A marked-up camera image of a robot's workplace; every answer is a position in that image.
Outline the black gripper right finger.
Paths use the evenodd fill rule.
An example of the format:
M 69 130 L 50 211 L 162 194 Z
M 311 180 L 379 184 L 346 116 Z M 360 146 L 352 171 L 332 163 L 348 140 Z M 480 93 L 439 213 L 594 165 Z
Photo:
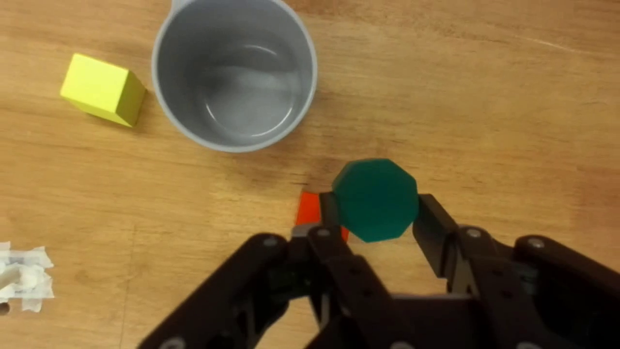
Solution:
M 542 235 L 511 246 L 418 196 L 412 237 L 447 291 L 468 295 L 497 349 L 620 349 L 620 274 Z

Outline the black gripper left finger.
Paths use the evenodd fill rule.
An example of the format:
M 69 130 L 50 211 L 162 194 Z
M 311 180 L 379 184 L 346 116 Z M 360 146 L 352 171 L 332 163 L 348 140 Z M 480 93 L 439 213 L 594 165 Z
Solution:
M 336 231 L 257 233 L 199 283 L 137 349 L 255 349 L 294 299 L 317 334 L 305 349 L 389 349 L 392 299 Z

